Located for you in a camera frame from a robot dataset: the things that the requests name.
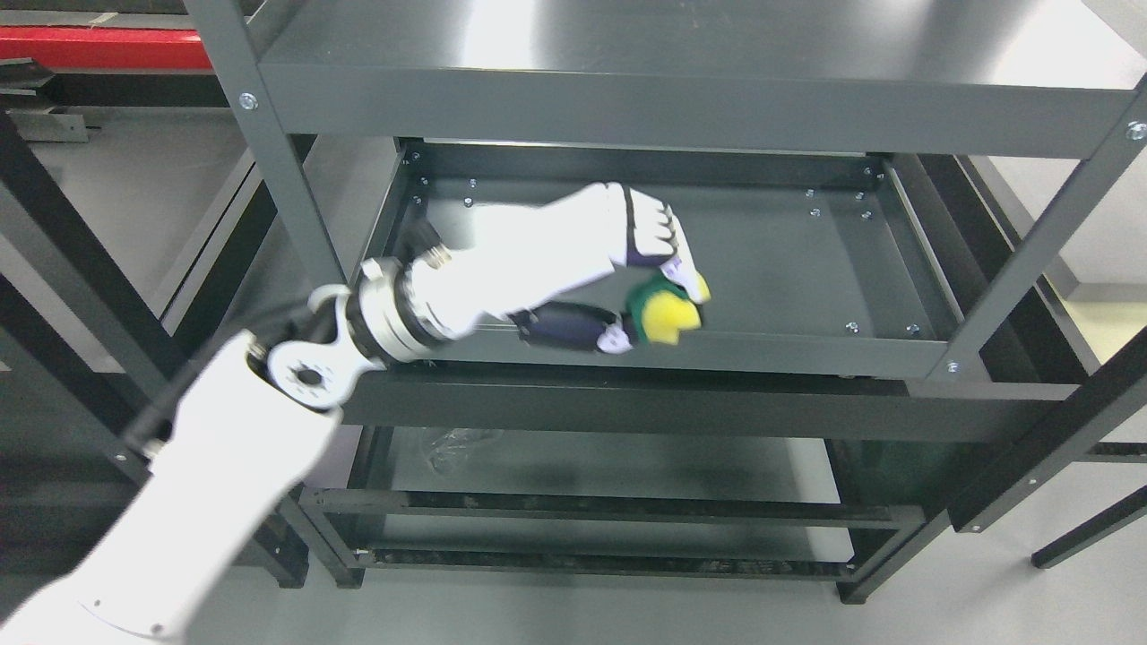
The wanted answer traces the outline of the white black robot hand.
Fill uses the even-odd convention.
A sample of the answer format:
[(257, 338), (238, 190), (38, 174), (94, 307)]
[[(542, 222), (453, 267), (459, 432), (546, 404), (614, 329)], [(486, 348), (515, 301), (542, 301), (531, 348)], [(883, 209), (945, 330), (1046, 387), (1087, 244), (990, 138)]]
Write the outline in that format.
[(565, 293), (621, 269), (646, 269), (700, 301), (684, 225), (668, 202), (619, 182), (593, 182), (540, 207), (477, 210), (471, 244), (409, 262), (396, 296), (426, 334), (466, 339), (485, 318), (512, 322), (528, 344), (621, 355), (631, 344), (625, 309), (565, 302)]

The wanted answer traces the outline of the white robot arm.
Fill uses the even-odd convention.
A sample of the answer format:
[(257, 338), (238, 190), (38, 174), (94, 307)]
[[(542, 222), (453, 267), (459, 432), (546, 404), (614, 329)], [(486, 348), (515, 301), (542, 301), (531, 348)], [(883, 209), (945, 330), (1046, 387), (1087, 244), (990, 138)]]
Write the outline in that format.
[(393, 324), (393, 258), (356, 289), (321, 288), (329, 343), (287, 341), (253, 367), (255, 335), (224, 342), (177, 401), (151, 477), (75, 567), (3, 620), (3, 644), (184, 644), (247, 541), (331, 445), (360, 376), (412, 360)]

